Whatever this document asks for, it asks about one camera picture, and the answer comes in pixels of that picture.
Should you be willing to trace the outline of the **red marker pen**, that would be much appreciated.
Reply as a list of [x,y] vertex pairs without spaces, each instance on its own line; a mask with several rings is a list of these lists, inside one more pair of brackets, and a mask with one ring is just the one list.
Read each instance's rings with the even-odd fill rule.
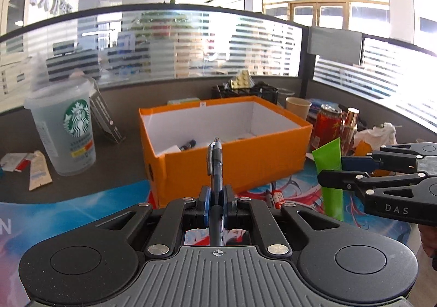
[[271,196],[273,199],[274,207],[276,209],[281,209],[282,205],[285,203],[284,195],[282,190],[274,189],[271,191]]

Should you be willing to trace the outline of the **blue ballpoint pen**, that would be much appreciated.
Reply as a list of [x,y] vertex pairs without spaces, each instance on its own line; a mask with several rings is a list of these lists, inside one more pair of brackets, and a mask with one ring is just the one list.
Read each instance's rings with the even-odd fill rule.
[[208,146],[207,174],[210,176],[210,205],[209,205],[209,244],[223,246],[223,207],[220,195],[223,189],[223,160],[222,143],[219,138]]

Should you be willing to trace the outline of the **black marker pen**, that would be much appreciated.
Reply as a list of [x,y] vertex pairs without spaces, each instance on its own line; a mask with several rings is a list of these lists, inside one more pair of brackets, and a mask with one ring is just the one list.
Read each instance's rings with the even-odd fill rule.
[[182,146],[179,147],[179,150],[181,152],[192,149],[196,146],[196,141],[195,140],[190,140],[188,141],[186,144],[183,144]]

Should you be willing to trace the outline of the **white power adapter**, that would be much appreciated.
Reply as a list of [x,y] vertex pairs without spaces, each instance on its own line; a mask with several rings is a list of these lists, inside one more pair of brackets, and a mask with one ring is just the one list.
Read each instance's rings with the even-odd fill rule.
[[163,151],[160,151],[160,152],[157,154],[157,156],[163,156],[163,155],[166,155],[166,154],[176,153],[176,152],[180,152],[180,151],[181,151],[181,150],[180,150],[180,148],[179,148],[178,145],[173,145],[173,146],[170,146],[169,148],[166,148],[166,149],[163,150]]

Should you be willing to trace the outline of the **orange fruit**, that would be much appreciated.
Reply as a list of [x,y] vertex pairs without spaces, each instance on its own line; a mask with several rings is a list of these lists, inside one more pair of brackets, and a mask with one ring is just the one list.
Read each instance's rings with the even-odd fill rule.
[[353,149],[354,149],[354,156],[366,156],[367,153],[373,151],[372,146],[366,141],[359,141],[354,143]]

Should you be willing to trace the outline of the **white crumpled tissue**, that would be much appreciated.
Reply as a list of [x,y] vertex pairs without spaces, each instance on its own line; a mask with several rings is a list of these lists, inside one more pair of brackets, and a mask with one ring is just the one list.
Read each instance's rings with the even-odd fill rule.
[[372,150],[396,145],[396,128],[392,123],[385,122],[371,129],[361,130],[354,135],[353,148],[357,148],[361,142],[367,143]]

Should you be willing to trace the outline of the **gold perfume bottle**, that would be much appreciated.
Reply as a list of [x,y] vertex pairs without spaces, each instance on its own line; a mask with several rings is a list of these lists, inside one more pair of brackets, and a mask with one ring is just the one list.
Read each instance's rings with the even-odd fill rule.
[[341,155],[345,156],[353,143],[353,136],[357,130],[357,121],[359,117],[359,110],[353,107],[347,109],[347,114],[344,119],[341,131]]

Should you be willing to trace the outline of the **red drink can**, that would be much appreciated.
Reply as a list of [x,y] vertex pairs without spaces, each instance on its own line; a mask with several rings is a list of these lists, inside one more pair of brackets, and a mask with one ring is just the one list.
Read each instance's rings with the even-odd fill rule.
[[322,104],[318,111],[310,139],[311,150],[335,140],[340,136],[342,111],[338,107]]

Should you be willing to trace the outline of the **orange cardboard box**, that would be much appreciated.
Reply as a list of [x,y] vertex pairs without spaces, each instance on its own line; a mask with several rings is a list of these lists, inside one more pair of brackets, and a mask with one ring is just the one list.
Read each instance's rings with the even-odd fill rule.
[[[138,111],[141,145],[153,200],[159,207],[197,197],[210,184],[207,147],[222,143],[223,182],[236,193],[303,169],[312,126],[256,96],[166,105]],[[192,149],[157,156],[190,140]]]

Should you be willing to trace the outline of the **blue patterned pouch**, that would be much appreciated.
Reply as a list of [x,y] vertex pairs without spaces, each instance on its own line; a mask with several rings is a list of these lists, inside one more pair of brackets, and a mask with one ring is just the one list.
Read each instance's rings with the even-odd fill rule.
[[329,105],[329,106],[334,106],[336,107],[337,104],[333,103],[332,101],[326,101],[326,100],[322,100],[322,99],[317,99],[317,98],[311,98],[309,99],[309,102],[311,103],[310,105],[310,109],[309,109],[309,113],[307,115],[307,118],[316,118],[318,112],[321,109],[321,106],[323,104]]

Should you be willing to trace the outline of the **paper cup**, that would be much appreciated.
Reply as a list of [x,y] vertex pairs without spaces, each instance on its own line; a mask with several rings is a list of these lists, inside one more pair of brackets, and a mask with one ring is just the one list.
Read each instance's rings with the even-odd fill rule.
[[312,103],[303,98],[287,97],[286,110],[306,120]]

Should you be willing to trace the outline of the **green white box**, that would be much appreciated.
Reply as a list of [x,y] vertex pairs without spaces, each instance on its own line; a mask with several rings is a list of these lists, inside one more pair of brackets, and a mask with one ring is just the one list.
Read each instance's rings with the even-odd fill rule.
[[174,99],[174,100],[169,100],[167,102],[167,105],[186,104],[186,103],[192,103],[192,102],[200,102],[200,99],[199,98]]

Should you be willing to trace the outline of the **black mesh organizer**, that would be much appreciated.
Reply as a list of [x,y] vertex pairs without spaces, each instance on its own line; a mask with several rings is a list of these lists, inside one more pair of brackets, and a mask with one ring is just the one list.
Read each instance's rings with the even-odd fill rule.
[[276,87],[272,87],[263,81],[254,84],[250,88],[233,90],[229,83],[215,85],[211,88],[212,99],[257,96],[263,100],[271,102],[272,104],[277,104],[278,94],[279,90]]

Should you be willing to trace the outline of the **black leaflet box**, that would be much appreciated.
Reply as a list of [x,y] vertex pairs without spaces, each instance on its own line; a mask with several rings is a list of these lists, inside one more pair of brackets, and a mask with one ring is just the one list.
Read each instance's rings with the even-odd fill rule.
[[97,82],[94,78],[85,76],[86,80],[90,83],[90,108],[95,118],[96,123],[99,125],[103,134],[114,143],[121,143],[125,136],[123,136],[109,110],[109,107],[104,100],[102,93],[99,90]]

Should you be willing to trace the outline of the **yellow building block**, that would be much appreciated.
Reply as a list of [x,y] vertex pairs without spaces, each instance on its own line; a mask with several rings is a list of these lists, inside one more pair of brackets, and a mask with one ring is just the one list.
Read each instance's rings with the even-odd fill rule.
[[255,85],[248,70],[240,70],[237,75],[230,80],[230,87],[233,90],[249,89]]

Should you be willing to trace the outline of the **beige cream tube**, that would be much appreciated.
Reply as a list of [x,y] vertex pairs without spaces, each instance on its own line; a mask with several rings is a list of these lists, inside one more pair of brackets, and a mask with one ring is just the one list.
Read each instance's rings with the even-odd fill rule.
[[45,156],[40,151],[33,153],[29,169],[29,191],[51,184],[51,178]]

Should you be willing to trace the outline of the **colourful anime desk mat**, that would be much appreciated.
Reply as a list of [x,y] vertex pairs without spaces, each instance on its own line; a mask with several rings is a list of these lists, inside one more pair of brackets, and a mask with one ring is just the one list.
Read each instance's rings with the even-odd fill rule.
[[270,209],[293,252],[251,242],[144,250],[164,209],[140,181],[58,203],[1,203],[1,305],[395,306],[418,275],[404,244],[299,203]]

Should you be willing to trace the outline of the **Starbucks plastic cup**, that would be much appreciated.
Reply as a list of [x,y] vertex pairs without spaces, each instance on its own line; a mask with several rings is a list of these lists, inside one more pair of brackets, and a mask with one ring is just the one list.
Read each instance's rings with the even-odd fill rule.
[[71,78],[33,91],[24,99],[24,108],[31,111],[45,151],[59,175],[77,175],[96,162],[91,89],[86,78]]

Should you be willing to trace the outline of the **white red paper packet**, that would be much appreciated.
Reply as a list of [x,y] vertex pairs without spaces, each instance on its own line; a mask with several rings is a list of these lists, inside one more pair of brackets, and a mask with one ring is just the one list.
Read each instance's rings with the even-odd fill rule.
[[33,153],[7,153],[1,158],[4,172],[22,172],[32,161]]

